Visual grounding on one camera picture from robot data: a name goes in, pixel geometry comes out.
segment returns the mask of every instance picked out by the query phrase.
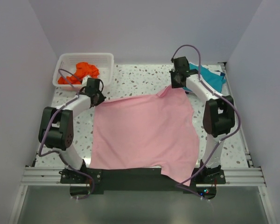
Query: white basket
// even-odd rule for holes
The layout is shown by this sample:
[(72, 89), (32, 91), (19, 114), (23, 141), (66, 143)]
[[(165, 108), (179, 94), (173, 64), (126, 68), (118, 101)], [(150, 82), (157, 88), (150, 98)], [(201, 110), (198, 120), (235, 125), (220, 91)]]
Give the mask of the white basket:
[[(71, 73), (76, 72), (76, 64), (79, 62), (87, 62), (89, 64), (95, 65), (99, 70), (98, 78), (104, 83), (104, 86), (108, 86), (113, 77), (113, 67), (114, 67), (114, 56), (110, 53), (69, 53), (63, 54), (59, 57), (57, 62), (55, 72), (53, 75), (53, 85), (56, 87), (61, 87), (66, 91), (74, 91), (70, 85), (58, 84), (58, 79), (60, 77), (58, 70), (65, 69)], [(66, 76), (70, 76), (67, 72), (62, 72)], [(82, 88), (82, 85), (74, 85), (76, 88)]]

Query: white wall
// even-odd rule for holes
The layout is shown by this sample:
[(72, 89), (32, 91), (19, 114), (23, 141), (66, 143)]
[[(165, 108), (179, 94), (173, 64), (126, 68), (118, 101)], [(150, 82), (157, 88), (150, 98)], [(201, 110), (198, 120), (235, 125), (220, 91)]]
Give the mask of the white wall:
[(280, 223), (280, 0), (263, 0), (227, 63), (247, 143)]
[(35, 156), (44, 106), (52, 97), (56, 55), (27, 0), (0, 0), (0, 224)]
[[(170, 63), (194, 44), (204, 63), (226, 62), (261, 0), (30, 0), (59, 56), (111, 52), (117, 63)], [(191, 61), (194, 50), (183, 50)]]

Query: speckled tabletop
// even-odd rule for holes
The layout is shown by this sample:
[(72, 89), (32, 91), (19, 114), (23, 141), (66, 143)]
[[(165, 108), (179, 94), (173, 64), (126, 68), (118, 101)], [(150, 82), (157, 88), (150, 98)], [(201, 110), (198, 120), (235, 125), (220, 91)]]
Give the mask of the speckled tabletop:
[[(220, 70), (220, 65), (205, 66), (211, 71)], [(115, 65), (113, 81), (104, 88), (103, 94), (106, 100), (116, 99), (135, 95), (156, 94), (166, 86), (170, 85), (169, 70), (172, 65)], [(227, 87), (224, 84), (222, 93), (228, 95)], [(63, 91), (56, 88), (52, 101), (53, 107), (65, 103), (74, 97), (75, 92)], [(194, 109), (193, 126), (200, 138), (199, 159), (203, 156), (206, 146), (206, 132), (202, 126), (204, 104), (194, 95), (188, 95), (189, 101)], [(82, 112), (74, 119), (74, 140), (73, 144), (78, 154), (84, 158), (87, 164), (91, 161), (92, 133), (93, 133), (94, 108)], [(244, 144), (240, 134), (237, 133), (224, 142), (221, 155), (223, 168), (246, 168), (248, 167), (245, 157)], [(56, 154), (45, 157), (36, 156), (36, 167), (62, 167), (63, 163)]]

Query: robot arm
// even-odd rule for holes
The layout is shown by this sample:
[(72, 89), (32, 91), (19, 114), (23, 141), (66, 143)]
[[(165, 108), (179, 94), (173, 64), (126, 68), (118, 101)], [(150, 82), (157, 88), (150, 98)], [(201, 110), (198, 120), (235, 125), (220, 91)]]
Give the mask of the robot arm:
[[(68, 105), (60, 105), (56, 108), (46, 107), (43, 110), (42, 122), (40, 126), (38, 139), (41, 142), (45, 131), (49, 128), (44, 144), (47, 148), (53, 149), (54, 152), (59, 153), (59, 156), (65, 165), (74, 168), (75, 170), (85, 172), (85, 162), (78, 155), (73, 146), (73, 119), (81, 112), (97, 106), (105, 100), (102, 92), (99, 90), (100, 79), (89, 78), (87, 85), (81, 89), (79, 95), (76, 95), (72, 103)], [(48, 127), (53, 114), (62, 108), (55, 116), (53, 124)]]
[[(204, 81), (203, 77), (199, 78), (197, 70), (189, 69), (189, 62), (186, 57), (176, 58), (173, 63), (174, 68), (170, 71), (172, 88), (187, 87), (205, 103), (203, 127), (207, 132), (207, 142), (205, 153), (201, 160), (201, 164), (204, 164), (218, 141), (226, 136), (235, 125), (234, 110), (218, 96), (227, 99), (232, 104), (233, 98), (216, 92)], [(216, 149), (206, 168), (220, 170), (222, 148), (223, 143)]]

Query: pink shirt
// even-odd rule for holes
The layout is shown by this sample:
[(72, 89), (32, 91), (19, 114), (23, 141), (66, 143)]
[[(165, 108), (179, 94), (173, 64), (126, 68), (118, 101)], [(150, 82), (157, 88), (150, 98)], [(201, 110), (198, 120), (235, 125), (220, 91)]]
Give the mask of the pink shirt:
[(161, 174), (184, 181), (191, 176), (198, 159), (199, 139), (192, 114), (185, 92), (171, 86), (156, 95), (103, 102), (95, 108), (90, 167), (159, 165)]

